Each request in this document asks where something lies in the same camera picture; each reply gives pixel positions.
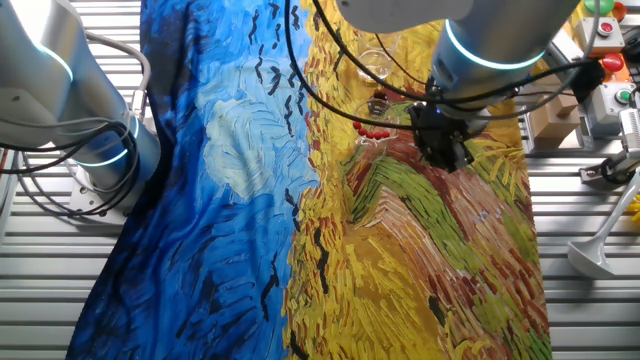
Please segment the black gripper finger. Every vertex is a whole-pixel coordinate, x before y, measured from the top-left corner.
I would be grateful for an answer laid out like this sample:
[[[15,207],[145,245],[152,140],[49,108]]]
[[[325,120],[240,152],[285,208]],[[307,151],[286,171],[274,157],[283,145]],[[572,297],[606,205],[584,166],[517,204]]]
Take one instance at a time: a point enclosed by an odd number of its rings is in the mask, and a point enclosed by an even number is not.
[[[446,150],[442,155],[442,167],[448,173],[453,173],[474,162],[473,155],[466,147],[455,147]]]
[[[440,152],[436,141],[419,138],[415,141],[415,145],[420,152],[422,162],[432,167],[440,166]]]

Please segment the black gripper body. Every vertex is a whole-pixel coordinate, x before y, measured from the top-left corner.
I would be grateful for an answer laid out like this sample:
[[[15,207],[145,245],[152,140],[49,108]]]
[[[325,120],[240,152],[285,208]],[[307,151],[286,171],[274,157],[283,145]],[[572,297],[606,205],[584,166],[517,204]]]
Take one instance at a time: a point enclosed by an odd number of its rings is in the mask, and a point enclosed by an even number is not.
[[[478,122],[448,116],[436,105],[415,102],[407,108],[414,143],[417,139],[438,143],[439,150],[447,150],[452,143],[462,143],[478,135]]]

